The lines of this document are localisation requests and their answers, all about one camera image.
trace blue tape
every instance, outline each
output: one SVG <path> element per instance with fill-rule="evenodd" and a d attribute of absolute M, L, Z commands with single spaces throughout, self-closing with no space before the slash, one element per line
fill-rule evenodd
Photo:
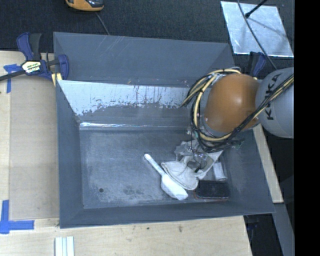
<path fill-rule="evenodd" d="M 5 71 L 8 72 L 8 74 L 10 74 L 11 72 L 17 72 L 22 70 L 21 66 L 17 64 L 5 65 L 3 68 L 5 69 Z M 8 94 L 10 92 L 11 92 L 11 78 L 9 78 L 6 83 L 6 93 Z"/>
<path fill-rule="evenodd" d="M 34 220 L 9 220 L 9 200 L 2 201 L 0 234 L 9 234 L 11 230 L 33 230 Z"/>

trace wooden board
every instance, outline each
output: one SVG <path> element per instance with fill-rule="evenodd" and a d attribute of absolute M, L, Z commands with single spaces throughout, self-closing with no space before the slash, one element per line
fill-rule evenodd
<path fill-rule="evenodd" d="M 24 62 L 20 52 L 9 56 L 1 57 L 5 64 Z M 11 104 L 6 107 L 11 120 L 7 123 L 10 140 L 6 140 L 10 144 L 10 152 L 6 151 L 10 153 L 10 187 L 9 197 L 3 198 L 10 200 L 11 220 L 59 216 L 55 95 L 52 81 L 25 75 L 11 79 L 11 93 L 3 94 Z"/>
<path fill-rule="evenodd" d="M 0 236 L 0 256 L 54 255 L 55 237 L 74 237 L 76 256 L 251 256 L 241 216 L 204 220 L 59 229 L 36 220 L 33 231 Z"/>
<path fill-rule="evenodd" d="M 21 52 L 0 51 L 0 76 L 7 74 L 4 65 L 20 64 L 24 59 Z M 7 81 L 0 81 L 0 200 L 9 198 L 10 104 L 11 95 L 7 93 Z"/>
<path fill-rule="evenodd" d="M 263 169 L 265 172 L 265 177 L 268 182 L 269 189 L 270 189 L 272 201 L 274 203 L 283 203 L 284 199 L 282 197 L 282 193 L 281 193 L 281 189 L 279 186 L 276 171 L 274 168 L 274 164 L 272 162 L 272 158 L 270 155 L 270 151 L 268 148 L 266 137 L 265 137 L 265 134 L 264 134 L 264 131 L 263 131 L 261 124 L 259 124 L 253 128 L 253 134 L 255 137 L 256 145 L 257 145 L 259 153 L 260 153 L 261 162 L 262 162 Z"/>

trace black stand leg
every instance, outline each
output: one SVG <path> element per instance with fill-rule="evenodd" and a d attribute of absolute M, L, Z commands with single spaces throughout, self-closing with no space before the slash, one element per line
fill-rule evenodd
<path fill-rule="evenodd" d="M 262 6 L 266 1 L 268 0 L 263 0 L 261 3 L 259 3 L 256 7 L 254 7 L 251 11 L 247 12 L 244 16 L 246 18 L 249 18 L 249 16 L 255 11 L 257 10 L 260 6 Z"/>

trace metal plate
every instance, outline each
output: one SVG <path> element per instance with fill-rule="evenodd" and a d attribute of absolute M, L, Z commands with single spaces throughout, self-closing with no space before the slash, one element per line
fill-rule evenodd
<path fill-rule="evenodd" d="M 261 52 L 236 2 L 221 1 L 230 41 L 235 54 Z M 250 12 L 256 5 L 241 3 L 243 12 Z M 255 36 L 269 56 L 293 57 L 286 31 L 276 6 L 262 5 L 247 19 Z"/>

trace black cable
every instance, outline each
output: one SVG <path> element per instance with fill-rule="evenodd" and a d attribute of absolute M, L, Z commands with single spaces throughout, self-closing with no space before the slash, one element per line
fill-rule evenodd
<path fill-rule="evenodd" d="M 23 75 L 24 73 L 25 73 L 24 70 L 20 70 L 20 71 L 14 72 L 14 73 L 8 73 L 8 74 L 0 76 L 0 81 L 4 81 L 4 80 L 10 79 L 10 78 L 14 78 L 14 77 Z"/>
<path fill-rule="evenodd" d="M 102 24 L 102 26 L 103 26 L 106 34 L 107 34 L 108 36 L 110 36 L 110 33 L 109 33 L 109 31 L 108 31 L 105 23 L 104 23 L 103 20 L 101 19 L 100 15 L 99 15 L 97 12 L 95 12 L 95 15 L 98 17 L 98 19 L 99 19 L 100 23 Z"/>
<path fill-rule="evenodd" d="M 188 93 L 187 93 L 186 96 L 188 97 L 188 96 L 190 95 L 190 92 L 196 87 L 197 83 L 199 83 L 199 81 L 200 81 L 201 79 L 203 79 L 203 81 L 200 82 L 197 86 L 200 86 L 200 85 L 205 84 L 205 83 L 209 80 L 209 77 L 210 77 L 210 76 L 211 76 L 211 75 L 206 74 L 206 75 L 200 77 L 197 81 L 195 81 L 194 84 L 190 87 L 190 89 L 189 89 L 189 91 L 188 91 Z"/>
<path fill-rule="evenodd" d="M 244 11 L 242 10 L 242 7 L 241 7 L 241 5 L 240 5 L 239 0 L 236 0 L 236 1 L 237 1 L 237 3 L 238 3 L 240 12 L 241 12 L 241 14 L 242 14 L 242 16 L 243 16 L 243 18 L 244 18 L 244 21 L 245 21 L 246 25 L 248 26 L 249 30 L 251 31 L 251 34 L 253 35 L 255 41 L 257 42 L 257 44 L 259 45 L 259 47 L 260 47 L 261 50 L 263 51 L 264 55 L 266 56 L 266 58 L 268 59 L 268 61 L 269 61 L 270 64 L 272 65 L 272 67 L 273 67 L 275 70 L 277 70 L 276 65 L 273 63 L 273 61 L 271 60 L 271 58 L 268 56 L 267 52 L 266 52 L 265 49 L 262 47 L 262 45 L 261 45 L 261 43 L 259 42 L 258 38 L 256 37 L 255 33 L 253 32 L 251 26 L 249 25 L 249 22 L 247 21 L 247 18 L 246 18 L 246 16 L 245 16 Z"/>

